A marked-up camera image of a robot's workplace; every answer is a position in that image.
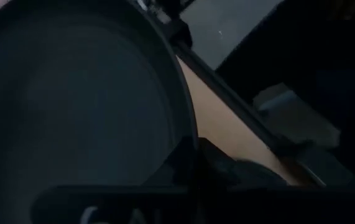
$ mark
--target gray surface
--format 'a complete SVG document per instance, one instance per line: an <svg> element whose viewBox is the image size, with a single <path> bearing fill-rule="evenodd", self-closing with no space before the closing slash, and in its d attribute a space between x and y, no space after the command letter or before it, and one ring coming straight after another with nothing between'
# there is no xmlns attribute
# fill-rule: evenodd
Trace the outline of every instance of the gray surface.
<svg viewBox="0 0 355 224"><path fill-rule="evenodd" d="M190 26L193 51L216 69L279 2L281 0L196 0L182 14L182 19Z"/></svg>

